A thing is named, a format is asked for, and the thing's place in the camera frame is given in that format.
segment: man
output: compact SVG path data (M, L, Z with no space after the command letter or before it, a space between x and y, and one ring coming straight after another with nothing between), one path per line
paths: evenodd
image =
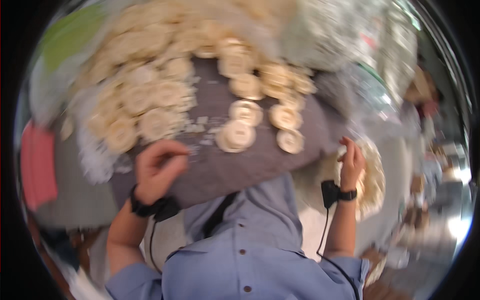
M338 161L341 195L356 190L365 159L358 146L343 137L347 152ZM188 149L175 141L151 145L137 158L137 185L132 195L143 205L157 202L187 169ZM162 166L165 157L170 159ZM147 217L132 212L131 200L112 222L107 250L112 278L106 287L116 300L146 299L355 299L361 297L368 262L353 257L355 200L340 200L320 263L302 252L302 226L289 173L249 187L221 211L210 230L212 214L225 197L185 211L185 230L194 243L173 252L159 273L146 266L138 248Z

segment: pink object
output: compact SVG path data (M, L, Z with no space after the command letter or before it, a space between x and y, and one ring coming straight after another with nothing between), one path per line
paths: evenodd
M25 203L36 211L44 203L57 199L57 181L53 160L54 134L33 126L30 120L22 135L20 168Z

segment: hand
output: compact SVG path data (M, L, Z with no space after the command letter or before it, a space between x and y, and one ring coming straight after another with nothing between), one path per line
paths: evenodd
M337 159L343 162L340 172L340 190L342 192L354 191L357 188L357 180L361 171L365 168L365 158L360 148L354 141L342 137L340 144L347 146L347 152Z
M187 169L188 154L184 144L170 140L158 141L141 152L135 166L138 201L152 205L163 197L175 178Z

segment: black cable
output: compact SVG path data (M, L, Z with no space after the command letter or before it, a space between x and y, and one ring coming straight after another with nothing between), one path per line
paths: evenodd
M326 261L331 263L335 268L337 268L340 271L340 273L342 273L342 275L347 279L347 281L352 286L353 292L355 293L355 299L360 300L360 294L357 291L357 288L355 287L355 284L353 283L352 278L350 278L339 265L337 265L336 263L332 262L330 259L328 259L328 258L326 258L326 257L324 257L323 255L320 254L320 248L322 247L322 244L324 243L324 237L325 237L325 232L327 231L327 225L328 225L328 208L327 208L327 218L326 218L326 221L325 221L324 233L322 234L322 239L320 240L320 246L318 246L317 255L320 256L322 259L325 259Z
M322 258L322 259L325 259L326 261L328 261L329 263L331 263L335 268L337 268L340 273L342 273L343 276L345 276L345 278L348 280L348 282L350 283L350 285L352 286L352 289L353 289L353 292L355 293L355 299L356 300L360 300L360 294L359 292L357 291L357 288L355 287L355 284L353 283L353 280L352 278L350 278L346 273L345 271L339 266L337 265L336 263L332 262L331 260L329 260L328 258L324 257L323 255L319 254L319 256Z
M150 260L152 261L152 264L153 264L153 266L155 267L155 269L156 269L158 272L160 272L160 269L156 266L156 263L155 263L155 260L153 259L153 254L152 254L152 241L153 241L153 235L155 234L156 224L157 224L157 222L155 222L155 223L153 224L152 234L150 235L150 245L149 245L149 248L150 248Z
M318 249L317 249L317 255L319 255L319 256L322 256L320 254L320 248L322 247L322 245L324 243L324 237L325 237L325 232L327 231L327 225L328 225L328 208L327 208L327 220L325 221L324 233L322 234L322 239L320 240L320 246L318 246Z

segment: button-up shirt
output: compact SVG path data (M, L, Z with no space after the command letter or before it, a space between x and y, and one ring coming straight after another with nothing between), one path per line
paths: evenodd
M116 300L355 299L348 280L329 262L305 257L290 174L246 188L224 212L213 235L202 225L223 198L185 211L193 243L167 258L163 272L131 264L106 287ZM352 279L360 296L368 261L332 259Z

